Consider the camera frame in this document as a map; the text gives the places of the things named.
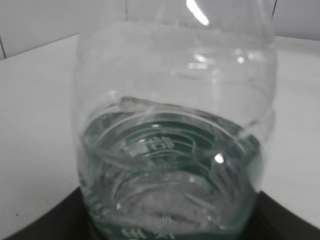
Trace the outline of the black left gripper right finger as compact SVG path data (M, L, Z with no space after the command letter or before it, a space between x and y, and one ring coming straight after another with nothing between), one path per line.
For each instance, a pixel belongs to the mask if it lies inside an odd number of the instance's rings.
M319 240L320 229L261 192L247 225L248 240Z

